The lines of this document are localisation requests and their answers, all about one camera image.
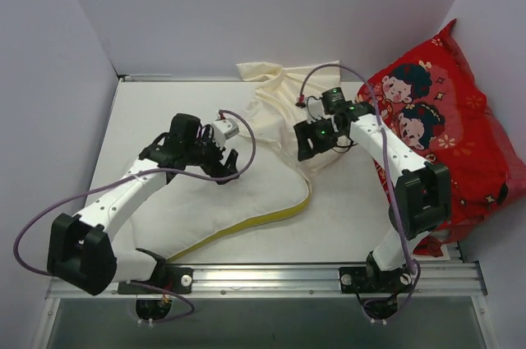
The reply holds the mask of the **cream pillowcase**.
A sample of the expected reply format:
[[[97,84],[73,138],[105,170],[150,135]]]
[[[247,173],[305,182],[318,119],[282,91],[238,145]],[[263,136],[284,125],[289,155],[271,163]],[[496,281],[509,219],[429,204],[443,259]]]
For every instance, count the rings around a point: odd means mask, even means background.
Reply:
[[[304,177],[314,177],[344,156],[344,151],[338,148],[303,162],[298,161],[298,142],[293,126],[307,120],[309,113],[321,107],[313,100],[309,102],[307,111],[296,106],[303,81],[307,81],[304,89],[307,97],[318,97],[322,92],[340,85],[339,68],[324,68],[309,76],[313,68],[284,67],[270,62],[237,64],[242,81],[256,84],[255,95],[242,115],[252,128],[256,140]]]

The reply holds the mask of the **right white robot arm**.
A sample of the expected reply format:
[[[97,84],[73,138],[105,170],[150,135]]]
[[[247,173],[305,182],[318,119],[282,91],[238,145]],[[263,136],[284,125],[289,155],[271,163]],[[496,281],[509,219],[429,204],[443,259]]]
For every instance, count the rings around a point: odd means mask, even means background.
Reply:
[[[300,162],[333,149],[339,138],[346,137],[381,166],[392,228],[367,256],[364,279],[371,289],[382,291],[394,281],[394,271],[406,269],[414,275],[414,249],[451,215],[449,169],[413,152],[376,117],[368,103],[343,103],[325,116],[297,123],[293,129]]]

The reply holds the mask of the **white pillow yellow edge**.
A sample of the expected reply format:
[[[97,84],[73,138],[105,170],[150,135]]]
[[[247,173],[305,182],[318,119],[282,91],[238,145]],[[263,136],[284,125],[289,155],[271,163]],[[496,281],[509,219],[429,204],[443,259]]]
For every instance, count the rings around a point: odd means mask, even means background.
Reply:
[[[225,185],[176,176],[123,227],[130,246],[179,259],[211,242],[301,213],[311,183],[263,150],[237,180]]]

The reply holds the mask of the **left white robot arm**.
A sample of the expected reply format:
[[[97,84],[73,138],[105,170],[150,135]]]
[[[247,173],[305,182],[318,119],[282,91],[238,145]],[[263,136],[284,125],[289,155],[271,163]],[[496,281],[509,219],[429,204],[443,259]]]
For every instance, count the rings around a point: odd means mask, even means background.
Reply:
[[[225,144],[238,132],[238,124],[224,116],[202,125],[198,117],[176,114],[168,131],[139,153],[117,186],[107,186],[74,215],[54,219],[48,272],[93,296],[113,282],[137,281],[147,292],[161,290],[168,281],[163,256],[140,247],[117,252],[112,242],[124,223],[186,168],[199,167],[219,185],[234,179],[238,152],[227,151]]]

